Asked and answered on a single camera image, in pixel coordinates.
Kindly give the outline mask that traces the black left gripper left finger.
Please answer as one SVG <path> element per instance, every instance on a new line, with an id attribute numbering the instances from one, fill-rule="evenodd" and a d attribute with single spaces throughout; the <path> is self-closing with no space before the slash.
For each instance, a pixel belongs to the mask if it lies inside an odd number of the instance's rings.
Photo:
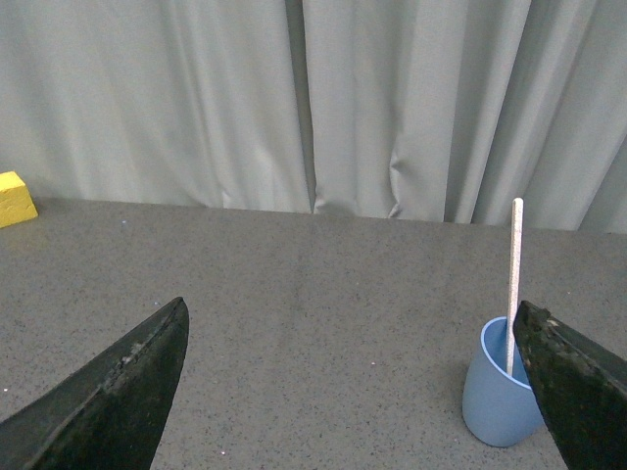
<path id="1" fill-rule="evenodd" d="M 4 469 L 148 469 L 186 356 L 175 298 L 1 424 Z"/>

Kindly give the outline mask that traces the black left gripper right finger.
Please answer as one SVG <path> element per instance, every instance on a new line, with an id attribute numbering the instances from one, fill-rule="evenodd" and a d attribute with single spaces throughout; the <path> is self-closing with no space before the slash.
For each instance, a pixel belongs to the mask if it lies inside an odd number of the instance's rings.
<path id="1" fill-rule="evenodd" d="M 567 468 L 624 469 L 626 360 L 527 301 L 513 333 Z"/>

